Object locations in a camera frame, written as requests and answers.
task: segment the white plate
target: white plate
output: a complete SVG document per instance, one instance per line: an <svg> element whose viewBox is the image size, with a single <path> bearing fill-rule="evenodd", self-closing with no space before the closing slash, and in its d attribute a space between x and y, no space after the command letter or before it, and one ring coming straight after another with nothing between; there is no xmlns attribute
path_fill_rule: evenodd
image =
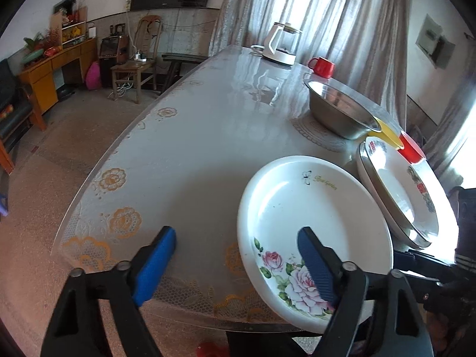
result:
<svg viewBox="0 0 476 357"><path fill-rule="evenodd" d="M291 156L261 168L238 211L238 243L261 298L289 323L322 333L332 309L320 299L297 247L310 226L342 261L386 274L393 264L389 229L377 204L353 176L315 157ZM372 314L365 302L361 320Z"/></svg>
<svg viewBox="0 0 476 357"><path fill-rule="evenodd" d="M439 230L435 205L415 169L380 138L367 137L365 150L378 181L375 189L396 223L433 242Z"/></svg>
<svg viewBox="0 0 476 357"><path fill-rule="evenodd" d="M392 215L390 214L389 210L385 207L382 199L378 195L372 180L369 177L369 174L367 172L366 166L371 165L370 162L368 161L367 153L365 151L365 142L362 142L358 149L357 149L357 154L356 154L356 161L357 161L357 171L360 177L360 181L362 181L363 185L369 193L372 195L374 200L376 201L378 207L382 211L382 214L384 215L385 220L387 221L387 224L389 224L389 228L394 234L394 236L400 240L402 243L408 245L411 248L414 249L421 249L428 247L428 245L425 245L422 243L422 241L418 240L419 236L416 233L415 230L402 230L400 226L397 224L397 222L394 220Z"/></svg>

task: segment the blue gripper pad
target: blue gripper pad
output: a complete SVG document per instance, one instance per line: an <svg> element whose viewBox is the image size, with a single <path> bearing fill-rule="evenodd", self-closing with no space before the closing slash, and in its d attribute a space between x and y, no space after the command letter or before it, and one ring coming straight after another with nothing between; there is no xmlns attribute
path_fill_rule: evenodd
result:
<svg viewBox="0 0 476 357"><path fill-rule="evenodd" d="M321 255L311 243L304 229L300 229L297 234L297 248L304 259L304 263L311 274L312 280L314 281L321 298L331 304L337 302L332 273L328 269Z"/></svg>
<svg viewBox="0 0 476 357"><path fill-rule="evenodd" d="M132 299L137 307L152 298L152 294L159 285L167 264L175 250L177 240L175 230L172 227L163 228L167 231L156 244L146 263L140 269L135 278L135 289Z"/></svg>

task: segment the glass table cover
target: glass table cover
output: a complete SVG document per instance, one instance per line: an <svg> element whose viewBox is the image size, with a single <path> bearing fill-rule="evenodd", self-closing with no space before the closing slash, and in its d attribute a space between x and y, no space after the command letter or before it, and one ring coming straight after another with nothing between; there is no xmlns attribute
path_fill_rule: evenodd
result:
<svg viewBox="0 0 476 357"><path fill-rule="evenodd" d="M87 272L131 259L162 226L177 231L166 274L144 304L161 317L238 331L296 330L261 300L241 263L236 219L242 192L265 164L284 156L328 160L358 177L361 140L336 136L309 113L309 69L229 46L151 104L99 160L68 209L52 254ZM377 104L343 91L399 131ZM426 162L415 165L434 200L440 235L425 250L453 261L455 217ZM397 249L405 249L394 240Z"/></svg>

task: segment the red object on floor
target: red object on floor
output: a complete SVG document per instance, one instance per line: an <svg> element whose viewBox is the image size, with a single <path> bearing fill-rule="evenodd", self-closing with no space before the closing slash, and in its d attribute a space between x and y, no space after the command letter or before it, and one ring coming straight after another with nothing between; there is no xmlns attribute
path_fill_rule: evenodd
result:
<svg viewBox="0 0 476 357"><path fill-rule="evenodd" d="M202 342L198 345L197 357L229 357L230 353L228 352L227 347L219 347L213 342Z"/></svg>
<svg viewBox="0 0 476 357"><path fill-rule="evenodd" d="M421 160L426 160L427 156L420 149L420 146L404 131L400 134L400 141L403 143L403 149L400 149L398 152L406 158L406 160L411 164L417 164Z"/></svg>

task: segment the white kettle base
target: white kettle base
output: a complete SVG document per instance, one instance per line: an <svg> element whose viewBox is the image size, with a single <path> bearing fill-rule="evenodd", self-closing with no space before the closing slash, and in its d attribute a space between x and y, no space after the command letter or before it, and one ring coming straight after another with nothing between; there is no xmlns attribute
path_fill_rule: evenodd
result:
<svg viewBox="0 0 476 357"><path fill-rule="evenodd" d="M284 52L276 52L273 56L268 56L263 53L263 57L272 62L284 64L284 65L293 65L296 61L296 55L285 54Z"/></svg>

